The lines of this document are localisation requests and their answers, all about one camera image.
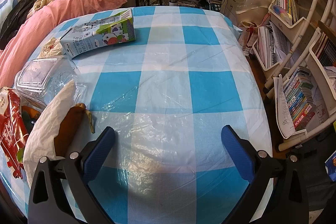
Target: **pink blanket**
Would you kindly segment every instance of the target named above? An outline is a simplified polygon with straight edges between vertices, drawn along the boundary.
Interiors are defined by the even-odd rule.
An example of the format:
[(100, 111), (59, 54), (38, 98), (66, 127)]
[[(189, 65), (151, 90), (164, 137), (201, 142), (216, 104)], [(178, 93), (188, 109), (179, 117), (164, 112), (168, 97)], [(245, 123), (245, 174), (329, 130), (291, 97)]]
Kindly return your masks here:
[(37, 11), (19, 29), (0, 56), (0, 88), (12, 87), (14, 78), (42, 40), (62, 22), (104, 10), (113, 10), (126, 0), (55, 0)]

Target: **white paper towel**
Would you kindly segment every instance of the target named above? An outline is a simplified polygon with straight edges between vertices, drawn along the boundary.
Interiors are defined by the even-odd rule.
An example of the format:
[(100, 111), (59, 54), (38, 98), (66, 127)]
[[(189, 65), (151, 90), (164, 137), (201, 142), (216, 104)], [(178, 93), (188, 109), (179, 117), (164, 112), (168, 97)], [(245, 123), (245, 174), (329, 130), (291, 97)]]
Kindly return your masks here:
[(75, 90), (75, 82), (71, 80), (44, 109), (29, 135), (23, 156), (29, 187), (32, 186), (41, 157), (47, 156), (50, 160), (63, 159), (56, 156), (54, 138), (58, 135), (61, 122), (74, 104)]

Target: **blue and white checkered sheet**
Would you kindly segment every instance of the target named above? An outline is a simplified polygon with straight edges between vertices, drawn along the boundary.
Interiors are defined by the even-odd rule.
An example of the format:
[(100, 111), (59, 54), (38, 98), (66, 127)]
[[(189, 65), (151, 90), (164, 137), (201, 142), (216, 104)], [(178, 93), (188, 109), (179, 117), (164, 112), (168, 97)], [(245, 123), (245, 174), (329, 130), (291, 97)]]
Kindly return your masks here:
[[(30, 59), (50, 37), (121, 10), (62, 23)], [(221, 143), (222, 127), (231, 125), (256, 150), (272, 154), (260, 93), (232, 23), (220, 13), (185, 7), (137, 7), (133, 15), (136, 41), (73, 59), (88, 83), (83, 102), (97, 133), (83, 124), (72, 151), (106, 126), (117, 131), (115, 146), (89, 183), (116, 223), (221, 223), (248, 185)], [(26, 177), (14, 179), (0, 153), (1, 180), (27, 215)], [(83, 220), (66, 182), (64, 187)], [(254, 218), (262, 215), (272, 189), (270, 180)]]

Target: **wooden floor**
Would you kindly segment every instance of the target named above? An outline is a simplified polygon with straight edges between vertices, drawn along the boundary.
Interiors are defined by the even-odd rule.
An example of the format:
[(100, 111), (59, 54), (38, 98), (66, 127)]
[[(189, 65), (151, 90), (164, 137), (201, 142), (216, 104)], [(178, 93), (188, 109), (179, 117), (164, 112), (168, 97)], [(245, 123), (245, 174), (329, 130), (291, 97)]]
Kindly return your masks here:
[[(250, 59), (246, 58), (248, 63), (251, 66), (254, 78), (257, 82), (260, 94), (262, 99), (264, 100), (266, 95), (263, 92), (263, 88), (266, 82), (265, 75), (263, 74), (263, 70), (260, 67), (258, 61), (256, 59)], [(289, 152), (290, 150), (285, 150), (282, 152), (279, 152), (276, 147), (279, 145), (279, 143), (282, 142), (282, 136), (279, 131), (276, 117), (275, 117), (275, 104), (274, 102), (271, 102), (268, 105), (265, 105), (265, 111), (268, 119), (268, 125), (269, 125), (269, 130), (271, 132), (271, 140), (272, 140), (272, 148), (273, 148), (273, 157), (278, 158), (278, 159), (285, 159), (286, 158), (286, 153)]]

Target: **red snack bag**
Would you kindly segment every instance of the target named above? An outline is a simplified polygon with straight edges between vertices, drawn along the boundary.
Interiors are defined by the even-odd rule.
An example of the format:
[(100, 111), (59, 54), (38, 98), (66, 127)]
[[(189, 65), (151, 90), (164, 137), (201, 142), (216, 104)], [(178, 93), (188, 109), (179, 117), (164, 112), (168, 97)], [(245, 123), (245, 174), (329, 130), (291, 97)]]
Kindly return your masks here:
[(22, 178), (21, 168), (23, 169), (23, 164), (18, 162), (16, 153), (25, 147), (28, 139), (28, 132), (20, 113), (20, 102), (20, 97), (13, 89), (7, 87), (0, 89), (0, 144), (9, 158), (8, 167), (14, 168), (15, 178)]

